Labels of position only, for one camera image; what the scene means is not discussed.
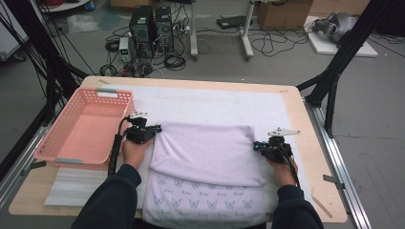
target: pink plastic basket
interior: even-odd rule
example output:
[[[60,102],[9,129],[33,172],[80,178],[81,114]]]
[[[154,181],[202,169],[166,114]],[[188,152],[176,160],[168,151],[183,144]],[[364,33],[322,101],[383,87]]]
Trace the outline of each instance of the pink plastic basket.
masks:
[[[60,167],[106,170],[119,122],[133,110],[130,91],[79,88],[34,157]]]

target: floor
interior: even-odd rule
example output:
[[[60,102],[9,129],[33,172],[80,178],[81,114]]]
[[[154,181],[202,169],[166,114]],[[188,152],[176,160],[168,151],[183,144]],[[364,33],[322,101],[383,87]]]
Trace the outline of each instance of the floor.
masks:
[[[118,18],[106,6],[93,12],[84,9],[59,13],[55,20],[72,14],[88,14],[103,27],[93,32],[68,34],[72,43],[97,72],[107,61],[105,38],[114,30],[129,23]],[[199,19],[199,25],[217,28],[214,19]],[[275,57],[259,52],[245,61],[238,36],[199,32],[200,54],[194,62],[189,55],[184,70],[172,72],[162,69],[151,78],[187,79],[204,81],[277,84],[296,86],[321,73],[332,56],[315,54],[309,43],[296,45],[291,51]],[[390,44],[373,38],[369,44],[379,53],[377,58],[355,57],[339,81],[333,133],[342,157],[352,177],[356,192],[373,228],[403,228],[405,225],[405,44]],[[277,48],[287,46],[280,44]],[[85,72],[89,69],[72,48],[67,48],[72,63]],[[8,61],[0,64],[0,161],[10,151],[18,137],[26,130],[43,107],[45,100],[33,71],[32,64]],[[74,218],[50,219],[18,217],[8,213],[10,202],[0,206],[0,228],[69,228]],[[326,228],[353,228],[345,224],[328,224]]]

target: folded cloth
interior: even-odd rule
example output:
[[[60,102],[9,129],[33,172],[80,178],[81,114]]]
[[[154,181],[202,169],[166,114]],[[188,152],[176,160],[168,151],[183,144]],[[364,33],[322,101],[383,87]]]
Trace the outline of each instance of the folded cloth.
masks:
[[[243,228],[265,221],[260,157],[250,126],[165,121],[142,217],[169,228]]]

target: cardboard box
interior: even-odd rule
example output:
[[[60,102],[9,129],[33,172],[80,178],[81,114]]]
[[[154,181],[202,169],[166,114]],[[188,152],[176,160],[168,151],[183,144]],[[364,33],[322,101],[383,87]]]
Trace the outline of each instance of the cardboard box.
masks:
[[[309,11],[311,16],[328,16],[331,12],[347,12],[351,15],[361,15],[370,0],[313,0]]]
[[[114,8],[134,8],[135,6],[155,6],[155,0],[110,0]]]
[[[313,0],[289,0],[284,5],[261,3],[257,21],[264,31],[301,30]]]

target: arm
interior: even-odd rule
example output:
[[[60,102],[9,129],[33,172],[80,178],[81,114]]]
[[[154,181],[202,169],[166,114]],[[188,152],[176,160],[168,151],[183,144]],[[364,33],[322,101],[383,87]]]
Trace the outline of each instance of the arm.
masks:
[[[137,145],[128,140],[123,143],[124,164],[95,190],[73,223],[73,229],[132,228],[138,203],[136,188],[141,183],[137,168],[151,143]]]
[[[274,177],[281,187],[277,191],[279,205],[273,214],[271,228],[324,228],[313,206],[304,199],[304,192],[295,186],[295,180],[288,165],[267,161],[274,168]]]

